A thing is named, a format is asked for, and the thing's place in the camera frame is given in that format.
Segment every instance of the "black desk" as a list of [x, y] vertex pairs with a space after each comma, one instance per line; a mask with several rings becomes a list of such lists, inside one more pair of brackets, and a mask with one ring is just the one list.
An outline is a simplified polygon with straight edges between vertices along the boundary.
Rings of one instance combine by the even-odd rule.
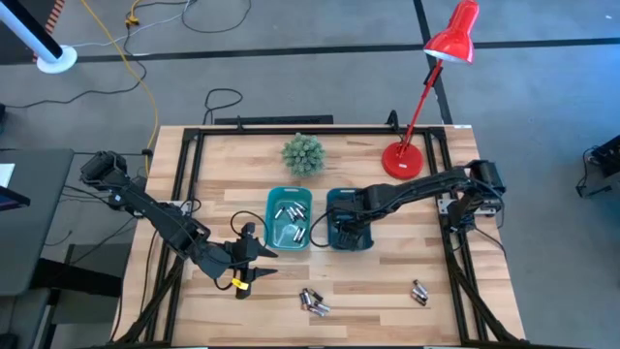
[[33, 288], [119, 296], [119, 277], [41, 258], [73, 158], [71, 149], [0, 151], [0, 164], [15, 164], [9, 189], [30, 198], [0, 212], [0, 296]]

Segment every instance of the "teal bin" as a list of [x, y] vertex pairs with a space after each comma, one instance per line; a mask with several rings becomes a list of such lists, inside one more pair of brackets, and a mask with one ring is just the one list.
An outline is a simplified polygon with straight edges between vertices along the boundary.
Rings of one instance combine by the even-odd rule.
[[[280, 207], [292, 207], [295, 202], [307, 208], [303, 213], [306, 217], [305, 221], [302, 219], [297, 219], [295, 222], [291, 221], [291, 217], [286, 211], [282, 212], [278, 219], [275, 219], [275, 214]], [[312, 225], [312, 193], [310, 190], [302, 187], [276, 187], [271, 189], [267, 197], [267, 210], [264, 216], [268, 227], [268, 232], [265, 233], [267, 246], [289, 251], [300, 251], [308, 246], [310, 226]], [[306, 230], [301, 243], [293, 241], [297, 227]]]

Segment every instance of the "white lamp base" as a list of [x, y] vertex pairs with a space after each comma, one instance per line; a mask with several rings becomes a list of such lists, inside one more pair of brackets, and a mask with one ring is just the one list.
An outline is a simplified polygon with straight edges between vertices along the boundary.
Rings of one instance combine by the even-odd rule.
[[53, 62], [45, 62], [41, 57], [37, 58], [37, 68], [46, 74], [59, 74], [66, 72], [69, 68], [73, 67], [78, 60], [78, 53], [75, 48], [61, 45], [62, 55], [60, 58]]

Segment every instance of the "gray floor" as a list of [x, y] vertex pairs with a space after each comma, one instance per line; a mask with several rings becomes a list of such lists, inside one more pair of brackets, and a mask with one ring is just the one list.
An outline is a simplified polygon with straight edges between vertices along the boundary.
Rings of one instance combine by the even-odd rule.
[[[90, 2], [115, 37], [125, 34], [123, 16], [131, 0]], [[479, 2], [477, 42], [620, 36], [620, 3], [613, 0]], [[423, 4], [435, 33], [447, 23], [456, 1]], [[234, 23], [246, 6], [247, 0], [201, 0], [188, 20], [200, 28], [221, 28]], [[139, 17], [150, 23], [177, 15], [181, 7], [147, 8]], [[78, 0], [67, 0], [54, 37], [71, 45], [106, 41]], [[246, 22], [232, 32], [197, 34], [176, 20], [138, 33], [131, 48], [179, 52], [421, 42], [409, 0], [253, 0]], [[114, 54], [112, 47], [78, 52]], [[245, 97], [216, 116], [332, 113], [337, 123], [381, 123], [391, 109], [401, 115], [413, 112], [428, 71], [420, 51], [145, 65], [162, 124], [199, 123], [204, 96], [216, 87], [236, 88]], [[618, 66], [619, 46], [479, 49], [473, 66], [447, 65], [443, 72], [454, 122], [474, 125], [481, 156], [498, 162], [508, 185], [501, 233], [523, 325], [536, 343], [615, 348], [620, 342], [620, 204], [613, 195], [582, 200], [574, 191], [582, 175], [581, 152], [620, 130]], [[133, 84], [122, 63], [77, 64], [60, 76], [43, 75], [32, 65], [0, 66], [0, 77], [0, 100], [10, 105]], [[441, 122], [432, 99], [420, 122]], [[12, 111], [6, 126], [0, 147], [139, 151], [151, 132], [152, 113], [137, 89], [87, 96], [68, 106]], [[76, 170], [85, 160], [77, 157], [70, 182], [77, 183]], [[132, 171], [139, 166], [132, 160]], [[71, 243], [95, 243], [125, 217], [95, 204], [66, 202], [49, 239], [73, 229]], [[111, 242], [130, 241], [127, 234]], [[62, 259], [65, 252], [66, 245], [60, 245], [45, 253]], [[83, 345], [74, 339], [77, 333], [92, 333], [98, 338], [92, 344], [97, 344], [108, 331], [109, 323], [66, 326], [54, 345]]]

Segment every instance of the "wooden tabletop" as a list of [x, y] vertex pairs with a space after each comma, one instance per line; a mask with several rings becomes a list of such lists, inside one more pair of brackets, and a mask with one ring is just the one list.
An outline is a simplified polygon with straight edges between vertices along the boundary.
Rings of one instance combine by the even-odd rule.
[[[158, 200], [171, 197], [174, 173], [185, 126], [162, 127], [148, 179], [147, 192]], [[446, 127], [453, 165], [478, 159], [470, 127]], [[292, 136], [208, 136], [201, 159], [196, 197], [202, 207], [195, 217], [217, 241], [233, 240], [229, 221], [242, 209], [264, 216], [269, 190], [298, 185], [312, 191], [313, 220], [325, 211], [326, 192], [334, 187], [365, 187], [398, 183], [381, 166], [381, 154], [392, 136], [319, 136], [326, 151], [325, 171], [308, 179], [291, 177], [280, 149]], [[422, 136], [412, 143], [424, 152]], [[439, 146], [437, 163], [443, 169]], [[190, 149], [184, 178], [191, 170]], [[425, 166], [421, 175], [429, 175]], [[184, 191], [187, 192], [187, 180]], [[239, 229], [252, 217], [238, 216]], [[499, 238], [494, 219], [477, 218], [478, 226]], [[140, 313], [149, 243], [154, 229], [138, 224], [127, 267], [118, 335]], [[257, 224], [258, 237], [263, 227]], [[303, 252], [276, 251], [277, 259], [259, 258], [253, 266], [274, 268], [258, 279], [252, 296], [234, 298], [234, 289], [219, 291], [213, 280], [191, 262], [185, 264], [173, 345], [421, 345], [458, 344], [458, 334], [433, 199], [401, 207], [374, 222], [375, 245], [362, 252], [336, 252], [310, 246]], [[313, 234], [326, 241], [326, 223]], [[480, 295], [506, 328], [523, 337], [511, 278], [501, 250], [476, 232], [469, 233]], [[146, 299], [153, 288], [161, 240], [156, 237], [149, 263]], [[410, 298], [413, 279], [429, 291], [426, 307]], [[221, 284], [228, 284], [225, 274]], [[322, 294], [332, 311], [321, 318], [300, 309], [298, 293], [311, 287]], [[476, 337], [471, 305], [464, 296], [470, 337]], [[163, 335], [166, 311], [160, 311], [156, 338]]]

